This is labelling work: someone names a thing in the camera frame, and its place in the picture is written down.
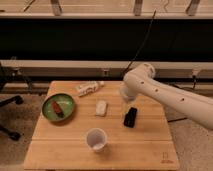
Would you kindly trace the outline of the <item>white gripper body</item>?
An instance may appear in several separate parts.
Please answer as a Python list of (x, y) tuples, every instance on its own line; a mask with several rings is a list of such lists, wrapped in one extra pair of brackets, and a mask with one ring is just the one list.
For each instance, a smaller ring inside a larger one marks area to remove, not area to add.
[(120, 87), (120, 95), (126, 102), (134, 101), (137, 97), (137, 94), (129, 89), (125, 84), (122, 84)]

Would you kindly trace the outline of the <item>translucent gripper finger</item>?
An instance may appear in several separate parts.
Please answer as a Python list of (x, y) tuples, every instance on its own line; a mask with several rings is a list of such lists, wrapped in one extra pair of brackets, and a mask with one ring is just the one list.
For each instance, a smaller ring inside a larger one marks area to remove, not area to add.
[(122, 105), (123, 115), (125, 115), (128, 112), (128, 109), (129, 109), (129, 104), (126, 102), (123, 102), (123, 105)]

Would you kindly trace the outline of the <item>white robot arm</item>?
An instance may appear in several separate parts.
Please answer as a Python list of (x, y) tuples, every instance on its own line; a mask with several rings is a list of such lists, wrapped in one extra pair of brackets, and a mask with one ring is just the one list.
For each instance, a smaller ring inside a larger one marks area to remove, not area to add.
[(135, 100), (138, 94), (144, 94), (213, 131), (213, 98), (155, 81), (155, 74), (155, 68), (150, 63), (142, 63), (128, 71), (120, 87), (122, 98), (129, 102)]

